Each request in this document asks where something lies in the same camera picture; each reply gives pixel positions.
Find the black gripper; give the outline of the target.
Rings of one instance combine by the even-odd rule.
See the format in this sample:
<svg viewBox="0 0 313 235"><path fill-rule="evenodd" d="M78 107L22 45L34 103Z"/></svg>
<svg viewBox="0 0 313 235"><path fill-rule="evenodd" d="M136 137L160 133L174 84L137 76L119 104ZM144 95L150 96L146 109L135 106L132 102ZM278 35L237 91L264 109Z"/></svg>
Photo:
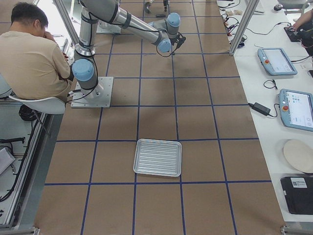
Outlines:
<svg viewBox="0 0 313 235"><path fill-rule="evenodd" d="M170 38L170 41L171 41L171 45L175 45L179 42L179 36L176 35L174 38Z"/></svg>
<svg viewBox="0 0 313 235"><path fill-rule="evenodd" d="M163 0L163 6L168 7L169 1L168 0Z"/></svg>

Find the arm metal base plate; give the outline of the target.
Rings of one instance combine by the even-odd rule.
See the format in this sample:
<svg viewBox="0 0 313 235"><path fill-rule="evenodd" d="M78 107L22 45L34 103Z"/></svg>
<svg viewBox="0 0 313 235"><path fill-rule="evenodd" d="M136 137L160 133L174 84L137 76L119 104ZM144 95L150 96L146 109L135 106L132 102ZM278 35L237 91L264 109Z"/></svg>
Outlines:
<svg viewBox="0 0 313 235"><path fill-rule="evenodd" d="M95 89L84 90L80 86L80 81L76 84L76 90L79 92L74 93L71 108L109 108L111 104L113 77L98 77L98 84Z"/></svg>
<svg viewBox="0 0 313 235"><path fill-rule="evenodd" d="M97 34L121 34L121 28L101 20L98 21Z"/></svg>

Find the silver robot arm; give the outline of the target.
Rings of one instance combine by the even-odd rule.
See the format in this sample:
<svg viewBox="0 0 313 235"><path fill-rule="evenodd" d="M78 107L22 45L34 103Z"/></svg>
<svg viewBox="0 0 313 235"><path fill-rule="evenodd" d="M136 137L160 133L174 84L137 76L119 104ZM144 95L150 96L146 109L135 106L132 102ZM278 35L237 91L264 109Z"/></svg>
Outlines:
<svg viewBox="0 0 313 235"><path fill-rule="evenodd" d="M173 54L186 40L179 32L180 15L171 13L165 19L146 23L127 10L122 9L115 0L81 0L82 6L80 35L74 49L72 73L80 86L80 99L96 103L103 94L95 55L95 36L97 32L119 34L128 30L156 47L158 54Z"/></svg>

